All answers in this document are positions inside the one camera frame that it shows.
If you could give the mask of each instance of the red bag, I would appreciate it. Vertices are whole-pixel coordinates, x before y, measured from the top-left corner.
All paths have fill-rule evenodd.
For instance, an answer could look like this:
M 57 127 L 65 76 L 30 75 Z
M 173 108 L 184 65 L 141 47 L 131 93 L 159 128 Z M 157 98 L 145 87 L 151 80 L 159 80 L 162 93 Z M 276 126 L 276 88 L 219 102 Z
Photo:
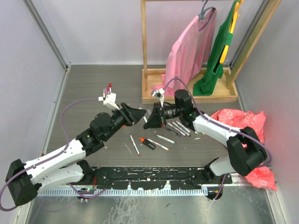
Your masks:
M 249 126 L 255 130 L 261 143 L 264 142 L 263 125 L 266 121 L 264 112 L 254 114 L 251 111 L 243 112 L 239 110 L 223 109 L 214 113 L 211 118 L 233 127 L 245 128 Z M 255 168 L 245 178 L 257 188 L 277 190 L 274 174 L 267 167 Z

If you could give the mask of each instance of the green garment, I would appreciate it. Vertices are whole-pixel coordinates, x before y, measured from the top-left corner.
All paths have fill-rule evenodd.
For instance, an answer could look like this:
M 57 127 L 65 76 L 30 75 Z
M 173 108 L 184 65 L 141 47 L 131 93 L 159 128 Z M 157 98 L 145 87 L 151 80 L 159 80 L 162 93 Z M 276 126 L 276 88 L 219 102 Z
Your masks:
M 218 35 L 215 39 L 215 43 L 212 49 L 212 53 L 207 62 L 206 72 L 203 78 L 197 81 L 193 86 L 194 96 L 209 96 L 213 93 L 218 78 L 222 78 L 223 65 L 219 63 L 225 45 L 230 45 L 233 34 L 229 32 L 229 27 L 233 19 L 234 8 L 237 2 L 241 0 L 235 0 L 229 14 L 220 26 Z

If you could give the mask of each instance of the robotic arm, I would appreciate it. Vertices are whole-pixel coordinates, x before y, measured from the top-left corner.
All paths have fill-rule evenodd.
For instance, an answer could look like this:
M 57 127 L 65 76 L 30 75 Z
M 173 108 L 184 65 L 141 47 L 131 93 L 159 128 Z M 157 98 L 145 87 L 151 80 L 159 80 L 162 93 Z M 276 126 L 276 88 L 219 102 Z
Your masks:
M 20 159 L 11 163 L 6 182 L 15 174 L 30 166 L 22 175 L 16 177 L 8 184 L 16 206 L 24 205 L 33 200 L 39 192 L 46 189 L 66 184 L 91 180 L 93 169 L 85 160 L 79 161 L 68 167 L 63 167 L 74 161 L 83 159 L 104 147 L 104 141 L 108 141 L 122 126 L 132 126 L 140 121 L 146 110 L 129 107 L 125 103 L 121 106 L 115 104 L 116 95 L 110 93 L 103 100 L 108 108 L 112 109 L 112 116 L 108 113 L 99 113 L 91 121 L 90 127 L 71 140 L 66 149 L 61 147 L 43 157 L 23 163 Z
M 252 128 L 240 129 L 230 127 L 201 112 L 206 117 L 204 118 L 193 107 L 188 91 L 177 90 L 174 96 L 175 104 L 164 102 L 163 89 L 153 91 L 152 96 L 158 98 L 160 102 L 154 103 L 152 114 L 148 122 L 144 124 L 144 129 L 163 127 L 167 124 L 167 119 L 179 117 L 185 127 L 205 133 L 228 148 L 228 157 L 216 158 L 205 166 L 205 177 L 207 180 L 234 172 L 247 176 L 267 159 L 267 153 L 260 145 L 248 138 L 244 138 L 241 134 L 232 132 L 232 130 L 236 130 L 259 141 Z

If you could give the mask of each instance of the wooden frame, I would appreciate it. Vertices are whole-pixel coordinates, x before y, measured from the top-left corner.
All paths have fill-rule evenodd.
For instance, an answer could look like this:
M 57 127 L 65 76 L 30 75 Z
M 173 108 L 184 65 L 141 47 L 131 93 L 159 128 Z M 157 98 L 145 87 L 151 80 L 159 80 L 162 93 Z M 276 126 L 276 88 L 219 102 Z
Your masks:
M 150 95 L 151 87 L 154 84 L 162 84 L 162 81 L 158 81 L 157 75 L 161 77 L 161 74 L 165 73 L 165 69 L 148 69 L 147 64 L 147 47 L 146 47 L 146 11 L 145 3 L 147 1 L 186 1 L 186 0 L 141 0 L 141 19 L 142 19 L 142 49 L 143 49 L 143 71 L 142 71 L 142 102 L 153 103 L 157 100 Z M 261 14 L 255 28 L 253 29 L 250 37 L 246 41 L 240 56 L 238 57 L 232 71 L 230 69 L 224 69 L 223 77 L 225 85 L 222 85 L 223 80 L 219 79 L 215 90 L 211 96 L 195 96 L 196 102 L 234 102 L 238 99 L 237 91 L 235 90 L 235 79 L 240 74 L 242 67 L 244 66 L 247 58 L 252 52 L 255 44 L 265 30 L 268 22 L 275 13 L 281 0 L 269 0 L 263 13 Z M 200 73 L 190 81 L 195 83 L 195 80 L 199 80 L 202 77 L 203 68 Z M 165 101 L 172 102 L 174 98 L 165 98 Z

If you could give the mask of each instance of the pink cloth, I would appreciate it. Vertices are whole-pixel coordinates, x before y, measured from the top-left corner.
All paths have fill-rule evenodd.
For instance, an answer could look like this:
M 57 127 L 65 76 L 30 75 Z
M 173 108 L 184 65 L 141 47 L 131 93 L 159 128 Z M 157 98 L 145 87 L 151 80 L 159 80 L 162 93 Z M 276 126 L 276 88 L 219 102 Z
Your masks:
M 186 84 L 200 71 L 202 63 L 208 61 L 214 35 L 216 9 L 211 9 L 203 20 L 196 16 L 172 46 L 166 63 L 166 74 L 162 74 L 163 85 L 153 86 L 153 90 L 164 88 L 174 77 Z M 185 87 L 178 80 L 172 81 L 165 90 L 166 97 Z
M 266 121 L 264 112 L 254 114 L 251 111 L 243 112 L 239 110 L 223 109 L 214 113 L 211 118 L 233 127 L 245 128 L 249 126 L 255 130 L 259 140 L 262 143 L 264 142 L 263 125 Z M 274 174 L 267 167 L 255 168 L 245 178 L 257 188 L 277 190 Z

